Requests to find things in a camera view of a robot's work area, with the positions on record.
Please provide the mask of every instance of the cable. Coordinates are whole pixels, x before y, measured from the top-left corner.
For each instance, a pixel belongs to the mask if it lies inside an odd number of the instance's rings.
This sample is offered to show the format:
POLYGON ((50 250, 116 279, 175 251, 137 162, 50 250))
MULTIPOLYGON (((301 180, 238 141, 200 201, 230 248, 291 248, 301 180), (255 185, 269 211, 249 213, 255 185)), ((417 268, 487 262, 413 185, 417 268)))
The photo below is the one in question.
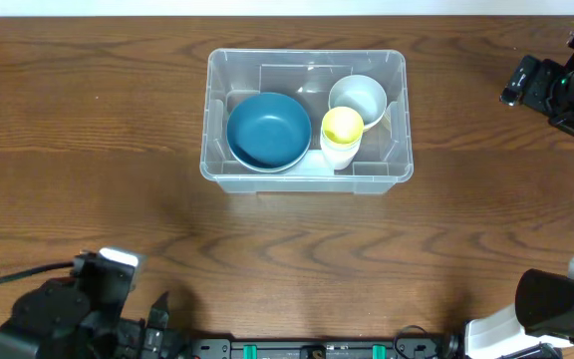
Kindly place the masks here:
POLYGON ((2 276, 2 277, 0 277, 0 284, 11 282, 11 281, 17 280, 17 279, 23 279, 23 278, 29 277, 31 275, 43 273, 43 272, 46 272, 49 270, 68 268, 71 266, 74 266, 73 262, 54 263, 54 264, 38 266, 36 268, 21 271, 19 273, 14 273, 14 274, 2 276))
MULTIPOLYGON (((398 332, 398 334, 396 334, 396 336, 394 337, 394 349, 396 350, 396 353, 398 353, 401 357, 403 357, 403 359, 412 359, 412 358, 408 357, 407 355, 405 355, 405 353, 403 353, 403 352, 400 350, 400 348, 398 347, 398 338, 400 338, 400 336, 401 336, 402 334, 404 334, 406 331, 409 331, 410 329, 417 329, 417 330, 421 331, 422 333, 425 334, 425 337, 426 337, 428 340, 432 341, 433 344, 435 344, 435 349, 438 349, 438 348, 439 348, 438 343, 436 343, 435 340, 433 340, 433 339, 431 338, 431 336, 427 333, 427 331, 424 330, 422 327, 417 326, 417 325, 408 325, 408 326, 402 328, 402 329, 398 332)), ((437 354, 435 354, 435 355, 433 355, 433 356, 431 356, 431 357, 428 357, 427 359, 435 359, 435 358, 437 358, 437 354)))

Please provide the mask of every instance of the green strip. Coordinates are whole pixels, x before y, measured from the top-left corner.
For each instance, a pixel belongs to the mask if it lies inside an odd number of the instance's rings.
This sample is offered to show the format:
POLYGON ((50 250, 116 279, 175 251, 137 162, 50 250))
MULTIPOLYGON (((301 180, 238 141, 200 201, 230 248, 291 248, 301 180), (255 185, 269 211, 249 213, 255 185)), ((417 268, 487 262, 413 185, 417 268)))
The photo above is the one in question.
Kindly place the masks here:
POLYGON ((374 345, 374 359, 387 359, 387 347, 384 345, 374 345))
POLYGON ((243 345, 243 359, 256 359, 255 345, 243 345))

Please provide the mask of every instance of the white background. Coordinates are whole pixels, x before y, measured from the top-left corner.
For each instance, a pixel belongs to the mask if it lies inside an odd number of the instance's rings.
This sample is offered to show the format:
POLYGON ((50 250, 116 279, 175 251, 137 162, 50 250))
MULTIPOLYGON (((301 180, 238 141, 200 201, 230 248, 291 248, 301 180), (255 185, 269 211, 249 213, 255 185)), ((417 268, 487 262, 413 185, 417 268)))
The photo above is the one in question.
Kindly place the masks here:
POLYGON ((0 16, 574 15, 574 0, 0 0, 0 16))

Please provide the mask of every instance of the wood grain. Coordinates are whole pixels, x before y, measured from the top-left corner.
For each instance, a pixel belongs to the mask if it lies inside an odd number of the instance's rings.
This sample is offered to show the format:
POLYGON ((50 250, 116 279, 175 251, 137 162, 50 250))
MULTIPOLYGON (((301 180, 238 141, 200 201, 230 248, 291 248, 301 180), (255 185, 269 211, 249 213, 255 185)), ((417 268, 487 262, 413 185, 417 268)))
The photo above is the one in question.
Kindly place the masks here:
MULTIPOLYGON (((174 315, 241 338, 383 337, 488 315, 523 271, 564 273, 574 251, 574 140, 497 101, 523 55, 563 62, 572 29, 559 17, 0 19, 0 275, 122 246, 149 255, 127 317, 171 290, 174 315), (225 195, 198 170, 219 47, 401 51, 412 179, 383 196, 225 195)), ((0 324, 54 275, 1 286, 0 324)))

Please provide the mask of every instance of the yellow cup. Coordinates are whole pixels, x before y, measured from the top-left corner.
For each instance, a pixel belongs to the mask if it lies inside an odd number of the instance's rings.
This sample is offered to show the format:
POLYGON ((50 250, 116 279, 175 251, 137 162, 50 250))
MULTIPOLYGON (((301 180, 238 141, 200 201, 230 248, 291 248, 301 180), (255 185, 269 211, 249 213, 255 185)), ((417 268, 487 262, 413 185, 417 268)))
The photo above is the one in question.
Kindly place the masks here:
POLYGON ((341 148, 350 147, 360 140, 364 127, 363 118, 356 110, 348 107, 333 108, 323 118, 323 141, 328 140, 341 148))

